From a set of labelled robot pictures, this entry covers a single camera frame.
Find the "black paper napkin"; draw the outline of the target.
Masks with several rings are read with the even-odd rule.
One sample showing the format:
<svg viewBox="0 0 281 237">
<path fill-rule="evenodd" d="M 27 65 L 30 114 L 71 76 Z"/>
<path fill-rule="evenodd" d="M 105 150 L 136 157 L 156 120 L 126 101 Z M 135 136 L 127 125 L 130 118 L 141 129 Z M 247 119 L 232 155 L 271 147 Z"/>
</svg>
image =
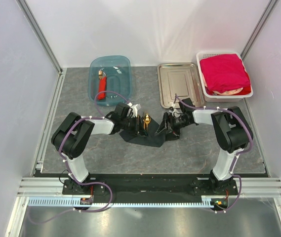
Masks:
<svg viewBox="0 0 281 237">
<path fill-rule="evenodd" d="M 120 132 L 120 137 L 126 142 L 149 147 L 161 147 L 166 141 L 179 139 L 180 135 L 176 136 L 168 132 L 166 134 L 156 136 L 155 132 L 159 125 L 160 124 L 152 119 L 148 127 L 147 136 L 138 136 L 136 133 L 129 133 L 127 130 L 123 130 Z"/>
</svg>

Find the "gold spoon green handle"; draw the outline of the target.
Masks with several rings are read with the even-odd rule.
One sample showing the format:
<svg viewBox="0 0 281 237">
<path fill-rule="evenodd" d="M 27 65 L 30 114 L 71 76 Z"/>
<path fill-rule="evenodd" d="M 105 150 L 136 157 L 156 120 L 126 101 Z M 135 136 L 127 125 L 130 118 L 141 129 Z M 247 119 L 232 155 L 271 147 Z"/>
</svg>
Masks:
<svg viewBox="0 0 281 237">
<path fill-rule="evenodd" d="M 151 117 L 148 113 L 145 113 L 145 128 L 146 130 L 145 131 L 148 131 L 148 127 L 149 127 L 149 124 L 151 122 Z"/>
</svg>

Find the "gold fork green handle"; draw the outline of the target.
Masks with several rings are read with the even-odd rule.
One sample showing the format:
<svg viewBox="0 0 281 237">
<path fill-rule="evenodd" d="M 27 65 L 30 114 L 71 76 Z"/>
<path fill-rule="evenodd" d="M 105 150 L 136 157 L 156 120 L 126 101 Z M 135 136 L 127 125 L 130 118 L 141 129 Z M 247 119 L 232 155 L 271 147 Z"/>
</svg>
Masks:
<svg viewBox="0 0 281 237">
<path fill-rule="evenodd" d="M 143 130 L 146 130 L 146 126 L 145 126 L 145 113 L 143 113 L 143 115 L 141 116 L 141 126 L 143 128 Z"/>
</svg>

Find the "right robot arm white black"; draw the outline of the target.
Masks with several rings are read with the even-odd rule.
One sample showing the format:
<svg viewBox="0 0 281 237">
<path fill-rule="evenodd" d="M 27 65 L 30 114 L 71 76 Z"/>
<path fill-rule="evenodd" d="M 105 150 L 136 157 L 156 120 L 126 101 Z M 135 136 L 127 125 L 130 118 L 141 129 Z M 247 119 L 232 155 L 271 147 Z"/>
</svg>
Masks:
<svg viewBox="0 0 281 237">
<path fill-rule="evenodd" d="M 197 108 L 190 98 L 179 99 L 181 113 L 171 107 L 163 114 L 163 120 L 155 132 L 163 135 L 165 141 L 177 140 L 182 128 L 195 124 L 213 126 L 217 143 L 220 147 L 216 165 L 210 172 L 208 188 L 213 194 L 220 194 L 226 189 L 226 182 L 233 178 L 234 168 L 242 153 L 253 146 L 253 133 L 239 107 L 227 109 Z"/>
</svg>

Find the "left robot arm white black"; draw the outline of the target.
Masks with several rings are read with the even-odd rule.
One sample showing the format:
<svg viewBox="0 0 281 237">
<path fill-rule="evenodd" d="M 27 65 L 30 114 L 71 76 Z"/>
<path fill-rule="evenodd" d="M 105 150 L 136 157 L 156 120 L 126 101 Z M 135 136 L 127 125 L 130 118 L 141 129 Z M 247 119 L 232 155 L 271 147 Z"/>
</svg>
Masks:
<svg viewBox="0 0 281 237">
<path fill-rule="evenodd" d="M 137 135 L 142 127 L 140 109 L 139 104 L 118 103 L 114 111 L 104 117 L 83 117 L 71 112 L 53 133 L 51 143 L 65 163 L 70 178 L 74 180 L 73 187 L 79 194 L 86 194 L 91 187 L 82 156 L 90 136 L 113 135 L 120 131 Z"/>
</svg>

